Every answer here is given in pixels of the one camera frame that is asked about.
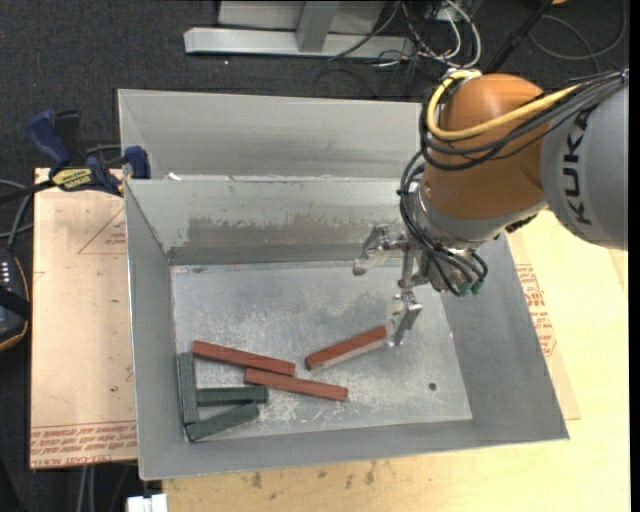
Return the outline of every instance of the black device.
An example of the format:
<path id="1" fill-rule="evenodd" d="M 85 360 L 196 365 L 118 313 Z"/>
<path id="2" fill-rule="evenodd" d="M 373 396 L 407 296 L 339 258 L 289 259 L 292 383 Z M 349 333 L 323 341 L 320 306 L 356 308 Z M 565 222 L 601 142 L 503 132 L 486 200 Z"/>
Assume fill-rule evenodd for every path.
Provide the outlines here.
<path id="1" fill-rule="evenodd" d="M 29 327 L 30 313 L 22 267 L 11 251 L 0 249 L 0 351 L 23 338 Z"/>

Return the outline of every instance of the white object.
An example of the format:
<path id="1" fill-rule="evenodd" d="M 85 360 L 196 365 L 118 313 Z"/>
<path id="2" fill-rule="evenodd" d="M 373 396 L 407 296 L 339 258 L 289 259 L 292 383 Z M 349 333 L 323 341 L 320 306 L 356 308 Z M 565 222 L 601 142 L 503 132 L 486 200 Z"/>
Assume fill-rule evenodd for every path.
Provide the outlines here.
<path id="1" fill-rule="evenodd" d="M 168 512 L 166 494 L 154 494 L 150 498 L 132 496 L 127 499 L 126 512 Z"/>

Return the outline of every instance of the yellow cable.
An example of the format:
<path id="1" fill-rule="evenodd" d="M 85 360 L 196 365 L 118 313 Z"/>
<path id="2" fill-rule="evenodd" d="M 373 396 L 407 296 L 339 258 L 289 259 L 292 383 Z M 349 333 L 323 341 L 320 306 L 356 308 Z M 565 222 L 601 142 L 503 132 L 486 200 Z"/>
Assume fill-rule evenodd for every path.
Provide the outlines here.
<path id="1" fill-rule="evenodd" d="M 467 139 L 470 137 L 475 137 L 476 135 L 480 135 L 481 133 L 484 133 L 498 126 L 502 126 L 515 119 L 518 119 L 519 117 L 524 117 L 527 114 L 531 114 L 536 110 L 542 110 L 548 107 L 549 105 L 552 105 L 556 101 L 564 98 L 576 87 L 578 87 L 577 85 L 573 85 L 571 87 L 567 87 L 566 89 L 561 89 L 547 96 L 544 96 L 539 100 L 533 101 L 531 103 L 528 103 L 527 105 L 524 105 L 520 108 L 512 110 L 511 112 L 503 114 L 500 117 L 496 117 L 495 119 L 491 119 L 489 121 L 478 124 L 476 126 L 466 128 L 464 130 L 447 131 L 447 130 L 440 129 L 440 127 L 438 126 L 435 120 L 435 117 L 436 117 L 435 113 L 442 95 L 454 82 L 458 80 L 462 80 L 464 78 L 476 78 L 480 75 L 481 73 L 475 70 L 454 71 L 450 75 L 448 75 L 442 81 L 442 83 L 438 86 L 438 88 L 434 91 L 429 101 L 429 105 L 427 106 L 427 113 L 426 113 L 427 128 L 434 135 L 434 137 L 440 140 L 446 140 L 446 141 L 454 141 L 454 140 L 461 140 L 461 139 Z"/>

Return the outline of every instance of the wooden block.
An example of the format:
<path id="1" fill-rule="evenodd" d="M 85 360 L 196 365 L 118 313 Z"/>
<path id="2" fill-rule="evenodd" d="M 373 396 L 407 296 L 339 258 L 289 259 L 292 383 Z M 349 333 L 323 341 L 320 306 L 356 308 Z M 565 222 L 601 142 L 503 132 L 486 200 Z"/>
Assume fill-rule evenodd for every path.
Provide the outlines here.
<path id="1" fill-rule="evenodd" d="M 349 390 L 342 386 L 334 386 L 333 384 L 325 384 L 324 382 L 315 382 L 312 380 L 298 379 L 287 375 L 279 375 L 277 373 L 263 372 L 248 368 L 244 380 L 248 384 L 259 384 L 270 388 L 289 391 L 290 393 L 299 393 L 302 395 L 316 396 L 318 398 L 327 398 L 329 400 L 344 401 L 347 399 Z"/>
<path id="2" fill-rule="evenodd" d="M 386 337 L 387 329 L 384 325 L 381 325 L 375 329 L 363 332 L 353 338 L 341 341 L 340 343 L 308 355 L 304 360 L 305 366 L 308 370 L 328 368 L 352 357 L 383 347 Z"/>
<path id="3" fill-rule="evenodd" d="M 257 418 L 260 415 L 258 406 L 251 402 L 239 407 L 234 407 L 222 414 L 218 414 L 209 419 L 187 425 L 187 436 L 191 442 L 208 437 L 231 427 L 241 425 L 247 421 Z"/>
<path id="4" fill-rule="evenodd" d="M 193 354 L 183 352 L 178 355 L 178 384 L 180 385 L 180 404 L 182 422 L 185 425 L 200 420 L 196 401 L 196 375 L 193 367 Z"/>
<path id="5" fill-rule="evenodd" d="M 191 352 L 203 359 L 211 359 L 233 366 L 240 366 L 241 368 L 256 368 L 258 370 L 281 373 L 283 375 L 294 375 L 296 372 L 296 365 L 289 361 L 252 354 L 251 352 L 223 347 L 222 345 L 216 345 L 214 343 L 205 343 L 200 340 L 193 342 Z"/>
<path id="6" fill-rule="evenodd" d="M 269 399 L 269 390 L 264 386 L 205 388 L 199 389 L 196 395 L 199 405 L 264 404 Z"/>

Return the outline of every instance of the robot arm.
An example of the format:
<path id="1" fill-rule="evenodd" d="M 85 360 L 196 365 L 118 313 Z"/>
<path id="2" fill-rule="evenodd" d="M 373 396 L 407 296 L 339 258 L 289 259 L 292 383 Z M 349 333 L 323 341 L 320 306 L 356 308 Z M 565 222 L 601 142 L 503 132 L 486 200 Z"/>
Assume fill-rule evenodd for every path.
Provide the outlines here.
<path id="1" fill-rule="evenodd" d="M 407 231 L 376 226 L 354 264 L 361 274 L 403 251 L 395 343 L 420 311 L 413 286 L 478 293 L 488 268 L 476 249 L 544 208 L 590 243 L 626 248 L 628 105 L 628 69 L 552 93 L 508 74 L 444 77 L 398 190 Z"/>

